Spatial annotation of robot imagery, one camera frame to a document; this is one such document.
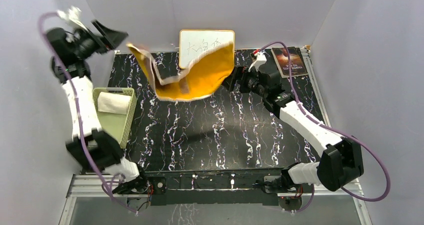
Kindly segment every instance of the white board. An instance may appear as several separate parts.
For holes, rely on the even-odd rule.
[[[204,51],[235,41],[232,30],[189,30],[179,32],[179,67],[185,69]]]

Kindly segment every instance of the black bracket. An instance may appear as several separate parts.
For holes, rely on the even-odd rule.
[[[364,174],[361,146],[343,138],[324,150],[317,170],[319,181],[334,192]]]
[[[114,190],[112,190],[112,193],[113,194],[133,194],[133,193],[137,193],[133,190],[136,190],[139,193],[143,192],[144,190],[147,190],[147,180],[146,180],[146,178],[143,178],[142,176],[138,176],[134,180],[121,183]]]
[[[100,169],[119,164],[124,156],[124,151],[120,148],[118,142],[103,130],[97,131],[93,129],[91,135],[85,137],[84,140],[91,157]],[[89,143],[91,141],[95,141],[96,145],[90,147]],[[71,142],[66,143],[66,149],[81,164],[83,169],[91,170],[80,138],[74,137]]]

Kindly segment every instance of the book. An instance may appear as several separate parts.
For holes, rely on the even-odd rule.
[[[274,56],[275,63],[277,64],[279,73],[282,78],[289,77],[289,59],[285,48],[274,47],[271,49],[272,55]],[[305,62],[302,57],[301,50],[298,47],[288,47],[291,60],[291,75],[302,76],[308,74],[305,66]]]

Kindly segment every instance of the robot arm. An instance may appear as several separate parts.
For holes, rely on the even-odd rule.
[[[128,34],[111,30],[97,20],[92,23],[100,35],[94,34],[79,20],[80,10],[75,7],[69,9],[68,13],[59,11],[58,14],[74,28],[74,31],[68,32],[55,27],[47,31],[46,37],[70,73],[79,106],[83,108],[77,114],[76,96],[71,82],[52,57],[51,69],[66,94],[72,116],[72,137],[66,143],[66,149],[85,170],[90,170],[90,164],[82,148],[81,137],[83,137],[91,157],[100,170],[112,175],[123,175],[121,179],[125,182],[145,180],[143,170],[124,158],[124,152],[118,142],[102,129],[93,101],[90,69],[85,62],[93,53],[103,54],[115,49]],[[80,134],[78,116],[81,116],[83,134]]]
[[[275,64],[256,61],[253,55],[250,67],[235,67],[223,85],[233,91],[239,84],[241,93],[255,93],[262,97],[265,108],[277,118],[292,126],[320,155],[320,162],[295,163],[282,170],[277,187],[290,189],[297,184],[324,185],[336,191],[364,173],[361,146],[354,141],[319,126],[309,112],[309,120],[296,103],[290,89],[282,87],[282,77]]]

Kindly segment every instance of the yellow cloth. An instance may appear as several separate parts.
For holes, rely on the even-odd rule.
[[[164,101],[193,101],[211,96],[234,68],[234,44],[217,46],[202,53],[177,76],[161,79],[152,55],[142,47],[127,44],[157,98]]]

